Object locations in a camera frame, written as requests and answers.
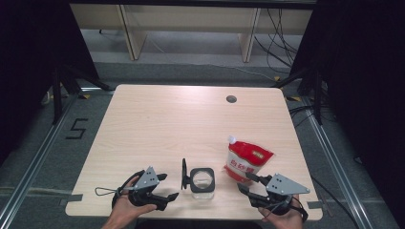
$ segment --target red and white bag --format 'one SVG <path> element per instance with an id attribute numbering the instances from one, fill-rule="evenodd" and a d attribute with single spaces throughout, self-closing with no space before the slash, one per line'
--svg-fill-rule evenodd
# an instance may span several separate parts
<path id="1" fill-rule="evenodd" d="M 247 182 L 249 179 L 245 173 L 257 174 L 266 162 L 274 154 L 260 146 L 237 141 L 234 136 L 228 138 L 229 152 L 225 164 L 225 170 L 230 177 L 239 182 Z"/>

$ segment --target aluminum rail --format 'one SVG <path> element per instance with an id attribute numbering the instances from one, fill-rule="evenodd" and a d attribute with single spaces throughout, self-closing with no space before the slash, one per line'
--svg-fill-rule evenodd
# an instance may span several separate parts
<path id="1" fill-rule="evenodd" d="M 307 97 L 303 97 L 303 102 L 306 106 L 310 106 L 311 103 Z M 336 155 L 336 152 L 333 150 L 333 147 L 330 144 L 327 134 L 324 131 L 324 128 L 318 124 L 317 120 L 311 112 L 307 110 L 307 115 L 309 116 L 310 124 L 318 137 L 319 142 L 324 150 L 325 156 L 328 159 L 328 162 L 331 166 L 331 169 L 339 183 L 339 186 L 342 190 L 343 195 L 346 198 L 346 201 L 349 204 L 349 207 L 352 210 L 354 219 L 356 220 L 359 228 L 372 229 L 373 225 L 367 216 L 366 209 L 364 208 L 359 196 L 354 191 L 352 184 L 346 175 L 345 170 L 342 167 L 342 164 L 339 161 L 339 158 Z"/>
<path id="2" fill-rule="evenodd" d="M 15 187 L 13 193 L 11 194 L 10 199 L 6 203 L 6 205 L 1 210 L 0 214 L 0 228 L 9 228 L 11 225 L 12 220 L 14 219 L 19 207 L 21 206 L 26 194 L 28 193 L 35 177 L 37 176 L 43 162 L 45 161 L 48 152 L 53 146 L 54 140 L 59 133 L 66 115 L 68 111 L 71 109 L 72 105 L 77 100 L 77 96 L 69 96 L 64 106 L 63 115 L 59 118 L 59 120 L 51 127 L 48 131 L 47 136 L 45 137 L 44 141 L 42 142 L 41 146 L 39 147 L 38 151 L 36 152 L 30 166 L 28 167 L 27 171 L 21 178 L 18 185 Z"/>

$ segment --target black cable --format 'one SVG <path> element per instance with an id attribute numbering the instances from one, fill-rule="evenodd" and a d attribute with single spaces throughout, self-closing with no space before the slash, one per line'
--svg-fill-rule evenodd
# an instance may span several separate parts
<path id="1" fill-rule="evenodd" d="M 343 206 L 343 204 L 337 200 L 337 198 L 321 183 L 319 182 L 315 177 L 313 177 L 312 175 L 310 175 L 310 178 L 313 179 L 313 181 L 315 181 L 319 186 L 321 186 L 321 188 L 323 188 L 325 190 L 325 192 L 327 192 L 331 198 L 333 198 L 333 200 L 343 209 L 343 211 L 345 211 L 345 213 L 349 216 L 349 218 L 352 220 L 352 222 L 354 223 L 355 228 L 359 228 L 357 222 L 355 221 L 354 217 L 352 216 L 352 214 L 348 211 L 348 209 L 346 209 L 345 206 Z"/>
<path id="2" fill-rule="evenodd" d="M 260 41 L 257 39 L 256 36 L 254 36 L 254 39 L 256 40 L 256 42 L 259 44 L 260 47 L 262 47 L 262 49 L 267 52 L 267 57 L 270 54 L 271 56 L 273 56 L 274 58 L 276 58 L 277 60 L 279 60 L 280 62 L 282 62 L 283 64 L 285 64 L 286 66 L 288 66 L 289 68 L 291 68 L 291 66 L 289 65 L 289 63 L 287 63 L 286 61 L 284 61 L 283 59 L 281 59 L 280 57 L 278 57 L 276 54 L 272 53 L 270 50 L 268 50 L 265 46 L 262 45 L 262 43 L 260 43 Z"/>
<path id="3" fill-rule="evenodd" d="M 276 45 L 277 45 L 278 47 L 280 47 L 281 49 L 284 49 L 284 50 L 285 50 L 286 55 L 287 55 L 287 58 L 288 58 L 288 61 L 289 61 L 290 64 L 292 64 L 292 61 L 293 61 L 294 59 L 292 58 L 292 55 L 290 54 L 290 52 L 296 52 L 296 50 L 295 50 L 294 48 L 292 48 L 291 45 L 290 45 L 290 44 L 286 41 L 286 39 L 284 38 L 283 23 L 282 23 L 283 10 L 282 10 L 282 9 L 279 9 L 278 12 L 279 12 L 279 16 L 278 16 L 278 17 L 279 17 L 279 21 L 278 21 L 278 24 L 277 24 L 277 26 L 276 26 L 275 23 L 274 23 L 274 20 L 273 20 L 273 18 L 272 18 L 272 16 L 271 16 L 271 14 L 270 14 L 270 11 L 267 9 L 268 17 L 270 18 L 271 23 L 273 24 L 273 27 L 274 27 L 274 29 L 275 29 L 275 34 L 274 34 L 273 38 L 271 38 L 270 35 L 268 35 L 268 36 L 270 37 L 270 39 L 272 40 L 272 42 L 273 42 L 274 44 L 276 44 Z M 274 41 L 274 38 L 275 38 L 276 35 L 278 35 L 278 36 L 280 37 L 280 40 L 282 41 L 283 46 L 279 45 L 277 42 Z"/>
<path id="4" fill-rule="evenodd" d="M 314 113 L 306 116 L 304 119 L 302 119 L 297 125 L 294 126 L 294 128 L 297 128 L 299 125 L 301 125 L 305 120 L 307 120 L 309 117 L 311 117 L 312 115 L 314 115 Z"/>
<path id="5" fill-rule="evenodd" d="M 274 44 L 276 44 L 281 49 L 288 50 L 289 52 L 297 52 L 297 50 L 295 48 L 291 47 L 291 45 L 288 44 L 288 42 L 284 39 L 283 32 L 282 32 L 282 34 L 279 33 L 279 28 L 281 28 L 281 31 L 283 30 L 282 29 L 282 27 L 283 27 L 283 24 L 282 24 L 282 10 L 279 10 L 279 22 L 277 23 L 277 26 L 276 26 L 271 14 L 270 14 L 270 11 L 268 9 L 267 9 L 267 14 L 268 14 L 268 17 L 271 20 L 271 23 L 273 24 L 274 29 L 275 29 L 274 35 L 278 35 L 280 37 L 281 41 L 283 42 L 284 47 L 279 45 L 276 41 L 274 41 L 275 36 L 274 36 L 274 38 L 272 38 L 272 41 L 274 41 Z"/>

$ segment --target human hand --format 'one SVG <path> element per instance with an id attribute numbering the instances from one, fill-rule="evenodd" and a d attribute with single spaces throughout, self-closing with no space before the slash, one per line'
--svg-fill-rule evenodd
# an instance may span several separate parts
<path id="1" fill-rule="evenodd" d="M 298 202 L 298 195 L 294 195 L 292 199 L 292 206 L 300 207 Z M 264 216 L 262 218 L 263 222 L 271 222 L 277 229 L 302 229 L 303 228 L 303 219 L 301 213 L 295 210 L 289 210 L 282 216 L 277 216 L 272 214 L 266 208 L 258 208 L 259 212 Z"/>
<path id="2" fill-rule="evenodd" d="M 132 178 L 126 187 L 131 187 L 138 177 Z M 134 206 L 128 199 L 128 190 L 123 190 L 121 196 L 117 199 L 113 211 L 108 217 L 106 223 L 102 226 L 103 229 L 124 228 L 140 215 L 156 210 L 155 204 L 146 204 L 140 207 Z"/>

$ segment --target hole in table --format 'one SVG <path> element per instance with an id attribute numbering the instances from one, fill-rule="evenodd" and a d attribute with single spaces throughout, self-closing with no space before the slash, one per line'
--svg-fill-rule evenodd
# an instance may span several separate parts
<path id="1" fill-rule="evenodd" d="M 234 96 L 234 95 L 228 95 L 227 97 L 226 97 L 226 101 L 228 101 L 229 103 L 235 103 L 236 102 L 236 96 Z"/>

